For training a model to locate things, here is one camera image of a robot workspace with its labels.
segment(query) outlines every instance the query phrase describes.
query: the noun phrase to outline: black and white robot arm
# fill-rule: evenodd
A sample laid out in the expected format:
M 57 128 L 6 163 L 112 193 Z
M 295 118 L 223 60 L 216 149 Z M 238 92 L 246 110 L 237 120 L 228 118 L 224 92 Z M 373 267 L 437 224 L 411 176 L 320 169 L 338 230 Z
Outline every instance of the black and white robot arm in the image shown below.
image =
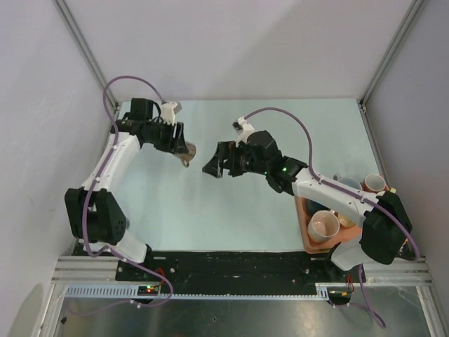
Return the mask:
M 153 107 L 160 111 L 156 118 L 153 118 Z M 189 166 L 196 148 L 185 142 L 183 123 L 175 122 L 175 115 L 180 110 L 181 105 L 177 102 L 164 103 L 159 109 L 152 100 L 131 100 L 130 112 L 116 121 L 119 130 L 117 141 L 115 142 L 116 134 L 112 128 L 105 151 L 94 172 L 79 189 L 68 189 L 65 194 L 70 227 L 76 238 L 83 239 L 83 206 L 89 189 L 96 180 L 87 210 L 89 242 L 114 248 L 121 256 L 136 263 L 143 262 L 149 247 L 128 231 L 128 220 L 114 194 L 129 164 L 145 143 L 152 144 L 157 150 L 174 154 L 184 166 Z
M 362 235 L 334 247 L 331 260 L 342 270 L 349 270 L 369 260 L 390 264 L 406 236 L 378 207 L 398 219 L 410 232 L 412 226 L 401 200 L 392 192 L 373 194 L 343 185 L 317 174 L 297 159 L 283 156 L 267 131 L 256 131 L 243 117 L 233 123 L 236 141 L 219 142 L 213 158 L 203 172 L 221 178 L 223 169 L 236 177 L 252 172 L 265 176 L 276 192 L 304 197 L 333 209 L 363 229 Z M 332 180 L 332 186 L 323 183 Z

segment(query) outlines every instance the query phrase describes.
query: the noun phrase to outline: cable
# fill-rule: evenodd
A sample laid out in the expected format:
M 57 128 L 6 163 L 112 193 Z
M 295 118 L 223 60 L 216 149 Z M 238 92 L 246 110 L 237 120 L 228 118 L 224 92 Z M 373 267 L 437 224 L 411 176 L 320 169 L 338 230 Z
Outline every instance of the cable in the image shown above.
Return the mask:
M 118 251 L 116 251 L 114 248 L 110 247 L 110 246 L 104 246 L 102 247 L 97 253 L 94 253 L 91 249 L 91 245 L 89 243 L 89 238 L 88 238 L 88 232 L 87 232 L 87 213 L 88 213 L 88 207 L 89 207 L 89 202 L 91 201 L 91 197 L 92 197 L 92 193 L 93 193 L 93 189 L 95 188 L 95 185 L 97 185 L 97 179 L 99 180 L 101 177 L 102 172 L 104 171 L 107 163 L 109 162 L 109 160 L 111 159 L 112 154 L 114 153 L 115 149 L 115 145 L 118 143 L 119 141 L 119 128 L 115 122 L 115 119 L 112 116 L 112 113 L 109 111 L 108 108 L 108 103 L 107 103 L 107 91 L 109 89 L 109 87 L 111 86 L 111 84 L 113 84 L 115 81 L 118 81 L 120 79 L 135 79 L 137 81 L 141 81 L 143 83 L 145 83 L 146 85 L 150 86 L 154 92 L 158 95 L 158 97 L 161 99 L 162 102 L 165 102 L 161 96 L 161 94 L 157 91 L 157 89 L 148 81 L 145 81 L 144 79 L 141 79 L 140 77 L 135 77 L 135 76 L 118 76 L 113 78 L 111 81 L 107 82 L 107 84 L 105 85 L 105 88 L 103 89 L 103 107 L 105 108 L 105 112 L 109 118 L 109 120 L 112 123 L 112 127 L 114 128 L 114 141 L 112 143 L 112 147 L 109 150 L 109 152 L 107 153 L 107 156 L 105 157 L 105 160 L 101 163 L 100 168 L 98 169 L 97 173 L 95 174 L 95 179 L 93 179 L 91 186 L 89 187 L 88 191 L 87 191 L 87 195 L 86 195 L 86 199 L 84 200 L 84 204 L 83 204 L 83 212 L 82 212 L 82 217 L 81 217 L 81 227 L 82 227 L 82 232 L 83 232 L 83 240 L 84 240 L 84 246 L 86 247 L 86 251 L 88 253 L 89 256 L 91 256 L 92 258 L 96 258 L 97 256 L 99 256 L 102 252 L 106 251 L 106 250 L 110 250 L 111 254 L 116 256 L 117 258 L 119 258 L 120 260 L 126 261 L 127 263 L 129 263 L 130 265 L 139 268 L 141 270 L 143 270 L 144 272 L 147 272 L 151 275 L 154 275 L 158 278 L 160 278 L 163 282 L 167 283 L 168 288 L 170 289 L 170 293 L 167 296 L 167 298 L 165 298 L 163 301 L 161 302 L 157 302 L 157 303 L 150 303 L 150 304 L 142 304 L 139 303 L 138 304 L 138 308 L 142 307 L 157 307 L 160 305 L 163 305 L 165 302 L 167 302 L 168 300 L 170 300 L 171 296 L 173 295 L 173 285 L 170 283 L 170 281 L 168 281 L 168 279 L 166 277 L 164 277 L 163 275 L 158 274 L 157 272 L 154 272 L 134 261 L 131 261 L 129 259 L 126 259 L 124 256 L 122 256 Z M 108 305 L 106 307 L 104 307 L 103 309 L 100 310 L 96 310 L 95 312 L 89 312 L 88 314 L 78 314 L 78 316 L 81 317 L 87 317 L 90 315 L 94 315 L 97 314 L 99 312 L 102 312 L 103 310 L 107 310 L 115 305 L 119 305 L 122 303 L 127 303 L 127 300 L 120 300 L 118 302 L 112 303 L 111 305 Z
M 301 127 L 302 130 L 304 130 L 306 137 L 307 137 L 307 142 L 309 143 L 309 172 L 310 174 L 316 179 L 316 181 L 319 181 L 320 183 L 327 185 L 331 188 L 334 188 L 336 190 L 339 190 L 343 193 L 346 193 L 358 200 L 361 200 L 362 196 L 352 192 L 351 190 L 348 190 L 342 186 L 336 185 L 332 182 L 330 182 L 329 180 L 324 180 L 322 178 L 320 178 L 320 176 L 315 172 L 314 167 L 312 165 L 312 157 L 313 157 L 313 149 L 312 149 L 312 142 L 311 142 L 311 137 L 310 137 L 310 133 L 307 130 L 307 127 L 304 125 L 304 123 L 302 123 L 302 121 L 297 118 L 294 114 L 292 114 L 291 112 L 285 110 L 285 109 L 281 109 L 278 107 L 263 107 L 261 109 L 255 110 L 253 112 L 251 112 L 250 114 L 247 114 L 244 118 L 245 119 L 250 119 L 252 116 L 262 112 L 262 111 L 267 111 L 267 110 L 273 110 L 273 111 L 277 111 L 277 112 L 281 112 L 283 114 L 286 114 L 287 116 L 293 118 Z M 401 222 L 399 222 L 398 219 L 396 219 L 393 214 L 391 214 L 390 212 L 388 212 L 388 210 L 386 210 L 385 208 L 383 208 L 382 206 L 376 204 L 375 202 L 368 200 L 368 199 L 364 199 L 363 202 L 366 202 L 368 205 L 377 208 L 379 211 L 381 211 L 383 214 L 385 214 L 390 220 L 392 220 L 395 225 L 397 225 L 399 227 L 399 229 L 402 231 L 402 233 L 407 237 L 408 241 L 410 242 L 410 244 L 413 247 L 413 251 L 415 251 L 415 257 L 416 259 L 418 259 L 421 254 L 420 254 L 420 250 L 418 249 L 418 246 L 415 242 L 415 240 L 413 240 L 412 236 L 410 235 L 410 233 L 406 230 L 406 228 L 401 224 Z M 363 266 L 359 265 L 358 267 L 358 278 L 360 279 L 360 288 L 363 294 L 363 298 L 365 299 L 366 302 L 366 306 L 362 305 L 362 304 L 351 304 L 351 306 L 353 307 L 358 307 L 364 310 L 368 310 L 370 312 L 370 314 L 373 316 L 373 319 L 376 321 L 376 323 L 383 329 L 386 328 L 386 324 L 384 322 L 384 320 L 373 310 L 373 307 L 371 306 L 368 297 L 366 295 L 366 290 L 365 287 L 363 285 L 363 280 L 362 280 L 362 274 L 363 274 Z

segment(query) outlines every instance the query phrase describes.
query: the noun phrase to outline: gray floor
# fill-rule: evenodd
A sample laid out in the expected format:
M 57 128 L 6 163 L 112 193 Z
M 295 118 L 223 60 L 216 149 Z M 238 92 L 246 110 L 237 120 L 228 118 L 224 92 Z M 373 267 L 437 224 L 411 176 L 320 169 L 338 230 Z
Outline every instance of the gray floor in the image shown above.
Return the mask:
M 415 288 L 368 289 L 382 330 L 358 308 L 332 309 L 322 301 L 173 300 L 160 308 L 124 304 L 89 318 L 67 316 L 56 336 L 293 337 L 430 336 Z M 360 289 L 351 300 L 362 303 Z M 74 300 L 73 310 L 90 312 L 114 300 Z

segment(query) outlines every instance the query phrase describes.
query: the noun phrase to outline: tabletop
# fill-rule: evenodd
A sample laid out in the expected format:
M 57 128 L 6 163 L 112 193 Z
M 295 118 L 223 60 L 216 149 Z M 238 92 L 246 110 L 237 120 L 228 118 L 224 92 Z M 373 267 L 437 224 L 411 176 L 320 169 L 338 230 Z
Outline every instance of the tabletop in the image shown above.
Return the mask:
M 201 171 L 218 141 L 236 140 L 232 122 L 261 107 L 280 107 L 299 117 L 314 145 L 314 167 L 325 176 L 362 181 L 378 173 L 355 99 L 182 101 L 177 121 L 196 145 L 190 167 L 144 145 L 131 162 L 116 198 L 130 231 L 154 250 L 300 251 L 295 202 L 278 194 L 263 176 L 221 179 Z M 120 116 L 130 102 L 121 105 Z M 261 112 L 250 123 L 267 130 L 284 155 L 307 162 L 307 139 L 298 124 L 278 112 Z

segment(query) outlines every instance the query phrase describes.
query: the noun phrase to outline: purple cord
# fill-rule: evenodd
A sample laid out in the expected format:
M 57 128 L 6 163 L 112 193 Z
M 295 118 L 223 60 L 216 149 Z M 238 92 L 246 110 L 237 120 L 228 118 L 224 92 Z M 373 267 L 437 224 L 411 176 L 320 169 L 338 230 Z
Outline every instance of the purple cord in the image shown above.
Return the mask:
M 114 128 L 115 134 L 114 134 L 114 142 L 112 143 L 112 147 L 109 150 L 109 152 L 107 153 L 107 156 L 106 156 L 105 160 L 101 163 L 100 168 L 98 169 L 98 172 L 95 174 L 95 179 L 92 181 L 91 186 L 89 187 L 89 190 L 87 191 L 86 199 L 84 200 L 84 205 L 83 205 L 81 226 L 82 226 L 82 232 L 83 232 L 84 246 L 86 247 L 86 251 L 87 251 L 88 255 L 91 256 L 92 258 L 96 258 L 102 252 L 106 251 L 107 249 L 110 249 L 112 255 L 116 256 L 120 260 L 125 260 L 125 258 L 119 252 L 117 252 L 115 249 L 113 249 L 110 246 L 102 247 L 97 253 L 92 252 L 91 245 L 89 243 L 88 233 L 87 233 L 87 212 L 88 212 L 89 202 L 90 202 L 91 197 L 92 197 L 93 189 L 94 189 L 95 185 L 97 185 L 96 178 L 101 177 L 102 172 L 104 171 L 107 163 L 109 162 L 109 160 L 111 159 L 112 154 L 114 153 L 114 146 L 119 141 L 119 128 L 117 127 L 117 124 L 116 124 L 116 122 L 114 120 L 114 117 L 112 116 L 112 113 L 109 111 L 109 108 L 108 108 L 107 91 L 108 91 L 109 87 L 111 86 L 111 84 L 113 84 L 115 81 L 118 81 L 120 79 L 135 79 L 135 80 L 138 80 L 138 81 L 141 81 L 141 82 L 145 83 L 146 85 L 150 86 L 154 90 L 154 92 L 158 95 L 158 97 L 161 99 L 161 101 L 163 101 L 163 98 L 162 98 L 161 94 L 156 90 L 156 88 L 151 83 L 149 83 L 148 81 L 145 81 L 144 79 L 141 79 L 140 77 L 136 77 L 136 76 L 125 75 L 125 76 L 115 77 L 111 81 L 107 82 L 105 88 L 103 89 L 103 107 L 105 108 L 106 114 L 107 114 L 109 120 L 112 123 L 112 126 Z M 155 303 L 155 304 L 153 304 L 153 303 L 150 303 L 150 304 L 139 303 L 140 306 L 147 307 L 147 308 L 157 307 L 157 306 L 163 305 L 165 302 L 170 300 L 171 296 L 173 295 L 173 285 L 170 283 L 170 281 L 168 281 L 168 279 L 166 279 L 164 276 L 158 274 L 157 272 L 153 272 L 152 270 L 147 269 L 147 268 L 143 267 L 142 265 L 139 265 L 138 263 L 136 263 L 134 261 L 126 259 L 126 262 L 129 263 L 130 265 L 133 265 L 134 267 L 137 267 L 137 268 L 143 270 L 144 272 L 148 272 L 149 274 L 154 275 L 154 276 L 160 278 L 165 283 L 167 283 L 168 288 L 170 288 L 170 294 L 163 301 Z M 103 310 L 109 309 L 111 307 L 114 307 L 115 305 L 122 304 L 122 303 L 128 303 L 128 300 L 120 300 L 120 301 L 112 303 L 112 304 L 110 304 L 110 305 L 108 305 L 108 306 L 106 306 L 106 307 L 104 307 L 102 309 L 96 310 L 94 312 L 89 312 L 88 314 L 76 314 L 76 313 L 72 312 L 70 309 L 69 309 L 69 311 L 72 314 L 74 314 L 74 315 L 77 315 L 77 316 L 80 316 L 80 317 L 87 317 L 87 316 L 91 316 L 91 315 L 97 314 L 99 312 L 102 312 Z
M 310 137 L 310 133 L 307 130 L 306 126 L 304 125 L 304 123 L 301 122 L 301 120 L 299 118 L 297 118 L 294 114 L 292 114 L 291 112 L 285 110 L 285 109 L 281 109 L 278 107 L 263 107 L 261 109 L 255 110 L 253 112 L 251 112 L 250 114 L 247 114 L 244 118 L 245 119 L 250 119 L 252 116 L 254 116 L 255 114 L 258 114 L 259 112 L 262 111 L 267 111 L 267 110 L 273 110 L 273 111 L 277 111 L 277 112 L 281 112 L 283 114 L 288 115 L 289 117 L 293 118 L 301 127 L 302 130 L 304 130 L 306 137 L 307 137 L 307 142 L 309 143 L 309 172 L 310 174 L 317 180 L 317 181 L 321 181 L 321 183 L 331 187 L 331 188 L 335 188 L 336 190 L 339 190 L 343 193 L 346 193 L 358 200 L 362 199 L 362 196 L 352 192 L 351 190 L 348 190 L 344 187 L 341 187 L 339 185 L 336 185 L 332 182 L 330 182 L 329 180 L 324 180 L 321 179 L 320 176 L 315 172 L 314 167 L 312 166 L 312 156 L 313 156 L 313 152 L 312 152 L 312 143 L 311 143 L 311 137 Z M 377 208 L 379 211 L 383 212 L 383 214 L 385 214 L 386 216 L 388 216 L 388 218 L 390 218 L 390 220 L 392 220 L 398 227 L 399 229 L 402 231 L 402 233 L 407 237 L 408 241 L 411 243 L 413 250 L 415 251 L 415 259 L 418 259 L 421 254 L 420 254 L 420 250 L 418 249 L 418 246 L 415 242 L 415 240 L 412 238 L 412 236 L 410 235 L 410 233 L 406 230 L 406 228 L 399 222 L 398 219 L 396 219 L 393 214 L 391 214 L 390 212 L 388 212 L 385 208 L 383 208 L 382 206 L 376 204 L 375 202 L 368 200 L 368 199 L 364 199 L 363 202 L 366 202 L 367 204 L 369 204 L 370 206 L 373 206 L 375 208 Z M 383 329 L 385 329 L 387 327 L 387 325 L 385 324 L 384 320 L 373 310 L 373 307 L 371 306 L 369 300 L 368 300 L 368 296 L 366 295 L 366 290 L 365 287 L 363 285 L 363 280 L 362 280 L 362 274 L 363 274 L 363 266 L 360 265 L 358 267 L 358 278 L 360 279 L 360 289 L 362 291 L 362 295 L 363 298 L 365 299 L 366 302 L 366 306 L 362 305 L 362 304 L 351 304 L 350 306 L 353 307 L 358 307 L 364 310 L 367 310 L 370 312 L 370 314 L 373 316 L 373 319 L 376 321 L 377 324 L 379 324 L 379 326 Z

